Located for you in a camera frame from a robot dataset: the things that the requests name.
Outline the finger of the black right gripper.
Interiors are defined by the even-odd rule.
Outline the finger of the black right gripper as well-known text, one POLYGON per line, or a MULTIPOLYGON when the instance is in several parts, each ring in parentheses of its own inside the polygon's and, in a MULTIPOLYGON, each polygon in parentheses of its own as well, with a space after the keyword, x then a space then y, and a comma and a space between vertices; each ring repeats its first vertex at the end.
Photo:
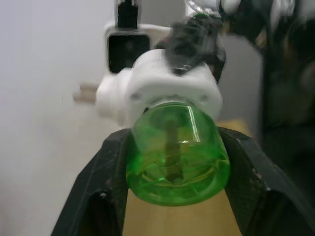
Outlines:
POLYGON ((203 55, 197 47, 187 40, 164 39, 155 45, 163 49, 165 59, 172 73, 184 75, 203 62, 203 55))
POLYGON ((206 64, 210 68, 216 82, 218 83, 226 62, 226 52, 224 48, 218 48, 212 55, 206 56, 206 64))

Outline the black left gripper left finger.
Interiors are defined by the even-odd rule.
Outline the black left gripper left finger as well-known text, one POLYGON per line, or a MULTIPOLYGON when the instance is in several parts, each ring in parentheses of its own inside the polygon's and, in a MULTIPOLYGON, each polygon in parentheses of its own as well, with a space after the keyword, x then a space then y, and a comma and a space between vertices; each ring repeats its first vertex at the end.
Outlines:
POLYGON ((72 187, 54 236, 120 236, 126 212, 129 129, 110 134, 72 187))

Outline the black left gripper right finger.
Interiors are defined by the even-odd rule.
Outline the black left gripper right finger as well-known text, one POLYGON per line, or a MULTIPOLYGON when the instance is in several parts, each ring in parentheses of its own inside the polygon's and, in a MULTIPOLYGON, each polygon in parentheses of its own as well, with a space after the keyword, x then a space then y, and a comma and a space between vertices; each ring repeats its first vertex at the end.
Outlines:
POLYGON ((231 164, 225 188, 244 236, 315 233, 315 129, 268 131, 260 146, 227 128, 220 134, 231 164))

